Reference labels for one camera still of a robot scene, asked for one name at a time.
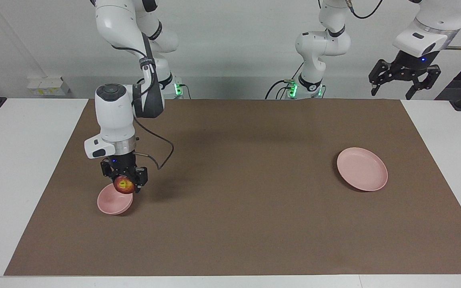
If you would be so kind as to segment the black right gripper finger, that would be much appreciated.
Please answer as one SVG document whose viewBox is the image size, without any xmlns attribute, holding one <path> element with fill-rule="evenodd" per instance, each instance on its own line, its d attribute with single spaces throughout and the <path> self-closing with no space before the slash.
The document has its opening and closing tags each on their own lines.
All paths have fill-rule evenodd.
<svg viewBox="0 0 461 288">
<path fill-rule="evenodd" d="M 148 182 L 148 169 L 145 166 L 134 168 L 134 192 L 139 193 Z"/>
<path fill-rule="evenodd" d="M 108 177 L 110 179 L 110 182 L 114 183 L 114 179 L 116 177 L 116 170 L 112 166 L 112 161 L 109 158 L 104 158 L 100 162 L 100 167 L 102 174 L 105 177 Z"/>
</svg>

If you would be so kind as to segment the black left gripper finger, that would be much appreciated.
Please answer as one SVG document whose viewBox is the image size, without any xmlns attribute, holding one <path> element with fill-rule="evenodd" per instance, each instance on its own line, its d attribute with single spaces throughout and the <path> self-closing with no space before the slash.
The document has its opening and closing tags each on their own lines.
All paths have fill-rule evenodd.
<svg viewBox="0 0 461 288">
<path fill-rule="evenodd" d="M 405 95 L 406 100 L 411 100 L 418 91 L 431 89 L 440 74 L 441 69 L 437 64 L 408 72 L 407 75 L 409 76 L 409 81 L 412 81 L 412 86 Z"/>
<path fill-rule="evenodd" d="M 389 63 L 386 60 L 378 60 L 369 73 L 368 79 L 372 87 L 370 91 L 372 96 L 377 94 L 382 84 L 386 84 L 394 80 L 391 67 L 392 63 Z"/>
</svg>

